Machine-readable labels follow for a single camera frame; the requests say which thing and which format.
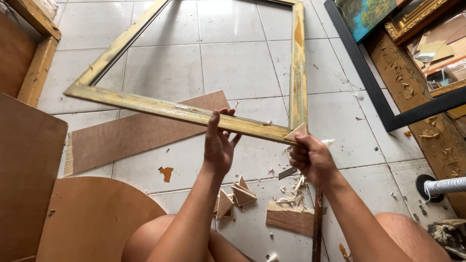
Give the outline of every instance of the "painting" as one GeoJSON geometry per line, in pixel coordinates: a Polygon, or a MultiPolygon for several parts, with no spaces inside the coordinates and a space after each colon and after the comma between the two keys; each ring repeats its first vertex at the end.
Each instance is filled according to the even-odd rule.
{"type": "Polygon", "coordinates": [[[356,43],[390,15],[399,5],[409,0],[335,0],[356,43]]]}

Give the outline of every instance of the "hand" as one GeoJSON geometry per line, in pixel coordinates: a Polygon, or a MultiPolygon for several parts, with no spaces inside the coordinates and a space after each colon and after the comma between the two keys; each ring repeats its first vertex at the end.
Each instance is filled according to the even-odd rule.
{"type": "Polygon", "coordinates": [[[218,124],[220,121],[220,114],[232,116],[234,112],[235,109],[227,108],[222,108],[220,111],[214,110],[209,120],[209,125],[207,126],[204,164],[202,167],[222,179],[225,177],[226,173],[230,171],[233,162],[233,151],[241,135],[237,134],[230,142],[228,141],[230,132],[219,131],[218,124]]]}
{"type": "Polygon", "coordinates": [[[329,149],[321,141],[311,134],[296,134],[295,139],[306,148],[294,146],[290,152],[290,164],[297,167],[314,186],[321,188],[339,174],[329,149]]]}

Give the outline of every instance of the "left hand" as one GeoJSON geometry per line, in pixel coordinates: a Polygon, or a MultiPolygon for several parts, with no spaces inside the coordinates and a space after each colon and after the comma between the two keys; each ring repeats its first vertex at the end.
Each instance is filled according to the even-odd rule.
{"type": "Polygon", "coordinates": [[[222,108],[219,111],[214,110],[207,126],[204,164],[202,167],[222,179],[230,171],[233,162],[233,151],[241,135],[237,134],[230,142],[228,141],[230,132],[218,130],[218,124],[220,114],[232,116],[234,112],[235,109],[227,108],[222,108]]]}

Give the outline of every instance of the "forearm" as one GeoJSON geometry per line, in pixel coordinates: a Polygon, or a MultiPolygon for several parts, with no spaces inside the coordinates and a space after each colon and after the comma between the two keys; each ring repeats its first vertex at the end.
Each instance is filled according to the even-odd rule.
{"type": "Polygon", "coordinates": [[[322,187],[355,261],[412,262],[390,238],[345,178],[322,187]]]}
{"type": "Polygon", "coordinates": [[[158,241],[149,262],[205,261],[212,212],[221,180],[203,165],[194,185],[158,241]]]}

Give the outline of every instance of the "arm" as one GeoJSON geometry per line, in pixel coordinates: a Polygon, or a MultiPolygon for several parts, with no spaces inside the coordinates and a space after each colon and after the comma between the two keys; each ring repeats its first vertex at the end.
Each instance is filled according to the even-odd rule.
{"type": "Polygon", "coordinates": [[[293,148],[290,164],[325,194],[354,260],[412,262],[338,171],[328,148],[310,134],[295,138],[306,148],[293,148]]]}
{"type": "MultiPolygon", "coordinates": [[[[234,114],[223,108],[220,113],[234,114]]],[[[233,150],[241,135],[228,141],[229,133],[217,130],[220,114],[214,110],[206,133],[204,163],[183,203],[148,258],[148,262],[206,261],[212,213],[217,193],[233,161],[233,150]]]]}

